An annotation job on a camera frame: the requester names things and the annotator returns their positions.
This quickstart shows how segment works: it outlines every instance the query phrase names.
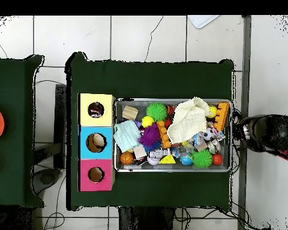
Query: metal tray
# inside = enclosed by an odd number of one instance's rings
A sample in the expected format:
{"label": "metal tray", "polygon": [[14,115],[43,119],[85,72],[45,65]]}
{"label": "metal tray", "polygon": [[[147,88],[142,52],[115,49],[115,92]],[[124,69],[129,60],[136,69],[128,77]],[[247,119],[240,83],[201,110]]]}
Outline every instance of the metal tray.
{"label": "metal tray", "polygon": [[[151,99],[151,98],[135,98],[135,99],[116,99],[113,105],[113,113],[115,115],[114,124],[122,118],[122,111],[125,106],[131,106],[138,109],[136,120],[146,116],[146,108],[153,102],[161,102],[165,105],[178,105],[181,102],[188,101],[189,99]],[[229,103],[229,112],[225,122],[225,128],[223,133],[226,139],[222,140],[221,152],[223,157],[223,163],[219,166],[211,165],[209,168],[197,168],[194,165],[185,166],[180,163],[179,159],[175,158],[176,164],[160,164],[156,166],[150,165],[148,162],[137,166],[137,165],[123,165],[120,161],[121,151],[114,141],[114,169],[119,172],[226,172],[232,167],[232,103],[226,99],[203,99],[209,105],[217,106],[219,102]]]}

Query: red ball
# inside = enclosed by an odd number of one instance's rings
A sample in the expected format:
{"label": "red ball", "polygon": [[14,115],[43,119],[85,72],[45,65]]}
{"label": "red ball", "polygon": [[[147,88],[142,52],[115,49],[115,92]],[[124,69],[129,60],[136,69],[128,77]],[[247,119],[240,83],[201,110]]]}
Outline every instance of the red ball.
{"label": "red ball", "polygon": [[222,155],[212,155],[212,163],[216,166],[222,164],[223,158]]}

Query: dark green tablecloth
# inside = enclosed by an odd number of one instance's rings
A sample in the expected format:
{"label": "dark green tablecloth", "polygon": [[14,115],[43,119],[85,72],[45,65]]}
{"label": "dark green tablecloth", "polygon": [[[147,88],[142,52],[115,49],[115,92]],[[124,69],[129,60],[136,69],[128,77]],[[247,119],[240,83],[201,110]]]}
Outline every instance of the dark green tablecloth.
{"label": "dark green tablecloth", "polygon": [[105,93],[115,98],[232,97],[233,62],[89,62],[80,52],[66,64],[71,96],[71,168],[67,203],[85,206],[220,206],[229,209],[229,172],[117,172],[110,192],[77,191],[77,94]]}
{"label": "dark green tablecloth", "polygon": [[5,128],[0,137],[0,205],[40,207],[31,190],[33,164],[33,79],[42,56],[0,59],[0,112]]}

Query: pink box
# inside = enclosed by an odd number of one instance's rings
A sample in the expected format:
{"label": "pink box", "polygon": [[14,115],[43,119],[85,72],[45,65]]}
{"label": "pink box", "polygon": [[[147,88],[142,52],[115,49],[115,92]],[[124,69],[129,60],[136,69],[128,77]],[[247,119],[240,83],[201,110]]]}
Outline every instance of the pink box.
{"label": "pink box", "polygon": [[[100,182],[89,179],[89,170],[100,168],[103,178]],[[81,159],[80,160],[80,191],[112,190],[115,180],[115,171],[111,159]]]}

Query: yellow triangle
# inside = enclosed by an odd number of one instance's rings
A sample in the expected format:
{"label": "yellow triangle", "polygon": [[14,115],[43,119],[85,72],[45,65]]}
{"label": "yellow triangle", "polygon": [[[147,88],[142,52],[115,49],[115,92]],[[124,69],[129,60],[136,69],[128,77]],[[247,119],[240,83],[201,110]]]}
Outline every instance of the yellow triangle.
{"label": "yellow triangle", "polygon": [[172,155],[165,156],[162,160],[159,161],[159,164],[175,164],[175,160]]}

